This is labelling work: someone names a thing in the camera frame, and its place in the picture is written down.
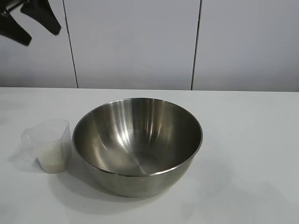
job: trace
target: white table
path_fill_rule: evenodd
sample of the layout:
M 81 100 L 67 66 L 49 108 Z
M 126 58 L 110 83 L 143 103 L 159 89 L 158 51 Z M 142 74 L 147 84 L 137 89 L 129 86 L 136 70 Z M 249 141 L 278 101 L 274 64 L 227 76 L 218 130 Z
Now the white table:
M 121 98 L 171 101 L 204 140 L 183 178 L 153 198 L 98 190 L 73 154 L 43 173 L 17 154 L 23 130 Z M 1 224 L 298 224 L 299 93 L 0 88 Z

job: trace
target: mixing bowl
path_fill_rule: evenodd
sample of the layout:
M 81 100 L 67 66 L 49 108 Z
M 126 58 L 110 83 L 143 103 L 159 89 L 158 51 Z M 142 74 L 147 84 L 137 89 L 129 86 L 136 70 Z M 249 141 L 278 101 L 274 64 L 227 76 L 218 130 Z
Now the mixing bowl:
M 130 98 L 86 114 L 74 130 L 73 143 L 105 188 L 124 196 L 151 196 L 186 172 L 202 143 L 202 130 L 176 104 Z

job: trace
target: black object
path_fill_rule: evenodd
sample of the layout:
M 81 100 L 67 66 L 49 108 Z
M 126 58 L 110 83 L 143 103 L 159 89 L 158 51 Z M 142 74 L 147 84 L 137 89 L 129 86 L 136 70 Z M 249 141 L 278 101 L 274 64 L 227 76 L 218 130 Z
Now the black object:
M 0 35 L 13 39 L 25 46 L 28 46 L 32 39 L 7 10 L 3 11 L 0 15 Z
M 29 0 L 22 6 L 21 12 L 35 19 L 52 34 L 59 34 L 61 26 L 53 14 L 48 0 Z
M 52 34 L 61 29 L 48 0 L 0 0 L 0 35 L 28 46 L 31 36 L 13 19 L 9 12 L 22 5 L 21 12 L 42 24 Z

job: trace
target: plastic measuring cup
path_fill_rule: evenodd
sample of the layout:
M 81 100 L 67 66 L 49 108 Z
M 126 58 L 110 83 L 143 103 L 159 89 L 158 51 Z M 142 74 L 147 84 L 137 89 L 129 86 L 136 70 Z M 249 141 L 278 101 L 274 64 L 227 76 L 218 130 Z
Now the plastic measuring cup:
M 70 125 L 66 120 L 48 120 L 26 129 L 21 136 L 28 152 L 51 174 L 64 171 L 71 158 Z

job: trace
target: white wall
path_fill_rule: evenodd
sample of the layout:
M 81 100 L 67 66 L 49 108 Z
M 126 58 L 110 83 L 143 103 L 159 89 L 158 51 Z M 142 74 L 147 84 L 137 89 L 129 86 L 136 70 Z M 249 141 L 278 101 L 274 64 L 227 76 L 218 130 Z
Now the white wall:
M 203 0 L 194 89 L 299 91 L 299 1 Z
M 199 0 L 65 0 L 81 88 L 191 87 Z
M 62 29 L 54 36 L 15 9 L 11 15 L 32 36 L 25 47 L 0 35 L 0 86 L 76 87 L 61 0 L 50 1 Z

